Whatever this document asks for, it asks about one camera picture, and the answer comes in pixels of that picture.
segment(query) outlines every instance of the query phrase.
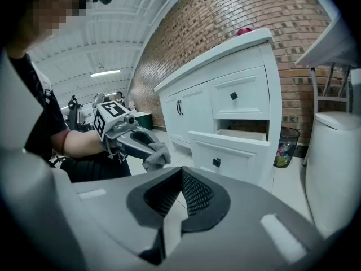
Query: cabinet door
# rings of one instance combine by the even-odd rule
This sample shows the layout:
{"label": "cabinet door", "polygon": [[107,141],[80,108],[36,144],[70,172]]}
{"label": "cabinet door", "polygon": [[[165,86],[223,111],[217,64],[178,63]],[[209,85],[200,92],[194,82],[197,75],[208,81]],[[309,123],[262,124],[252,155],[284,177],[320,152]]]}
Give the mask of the cabinet door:
{"label": "cabinet door", "polygon": [[171,138],[184,141],[183,117],[178,113],[179,96],[174,94],[161,102],[165,125]]}
{"label": "cabinet door", "polygon": [[269,142],[199,132],[188,135],[196,168],[246,182],[261,176]]}
{"label": "cabinet door", "polygon": [[263,66],[208,82],[215,119],[269,120],[270,96]]}
{"label": "cabinet door", "polygon": [[188,131],[214,133],[212,105],[206,84],[196,85],[179,93],[180,108],[184,117],[184,138],[189,143]]}

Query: white cabinet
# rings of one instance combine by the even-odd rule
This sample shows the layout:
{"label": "white cabinet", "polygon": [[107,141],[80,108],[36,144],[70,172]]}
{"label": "white cabinet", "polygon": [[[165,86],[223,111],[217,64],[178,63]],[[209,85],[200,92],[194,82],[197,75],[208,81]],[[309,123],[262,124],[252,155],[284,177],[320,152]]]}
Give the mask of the white cabinet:
{"label": "white cabinet", "polygon": [[196,168],[246,182],[258,181],[270,142],[200,132],[189,132],[189,136]]}
{"label": "white cabinet", "polygon": [[270,119],[270,96],[263,66],[208,82],[215,119]]}
{"label": "white cabinet", "polygon": [[[171,143],[195,167],[271,190],[281,130],[281,87],[269,29],[232,38],[155,87]],[[267,134],[222,130],[231,120],[266,120]]]}

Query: red object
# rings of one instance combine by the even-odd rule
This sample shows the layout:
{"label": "red object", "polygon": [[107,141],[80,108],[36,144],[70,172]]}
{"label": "red object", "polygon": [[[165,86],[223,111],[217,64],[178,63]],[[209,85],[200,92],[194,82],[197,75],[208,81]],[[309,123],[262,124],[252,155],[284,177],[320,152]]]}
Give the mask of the red object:
{"label": "red object", "polygon": [[240,36],[244,33],[248,33],[248,32],[251,32],[251,31],[254,31],[254,28],[252,27],[246,27],[246,28],[240,28],[238,31],[237,31],[237,34],[236,36]]}

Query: ceiling light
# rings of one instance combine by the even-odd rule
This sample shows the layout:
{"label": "ceiling light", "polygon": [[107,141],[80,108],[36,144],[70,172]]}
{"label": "ceiling light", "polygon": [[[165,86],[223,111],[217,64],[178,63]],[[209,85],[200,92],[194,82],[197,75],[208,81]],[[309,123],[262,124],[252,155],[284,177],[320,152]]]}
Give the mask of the ceiling light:
{"label": "ceiling light", "polygon": [[104,72],[99,72],[99,73],[93,73],[92,75],[90,75],[91,77],[95,77],[95,76],[99,76],[99,75],[110,75],[111,73],[119,73],[120,70],[111,70],[111,71],[104,71]]}

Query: white trash bin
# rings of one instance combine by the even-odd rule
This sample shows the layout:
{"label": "white trash bin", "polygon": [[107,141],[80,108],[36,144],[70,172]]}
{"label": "white trash bin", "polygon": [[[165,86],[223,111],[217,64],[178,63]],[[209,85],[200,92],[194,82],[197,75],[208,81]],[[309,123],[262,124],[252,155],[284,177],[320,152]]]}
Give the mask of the white trash bin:
{"label": "white trash bin", "polygon": [[361,195],[361,117],[315,114],[306,171],[306,195],[315,225],[326,238],[347,225]]}

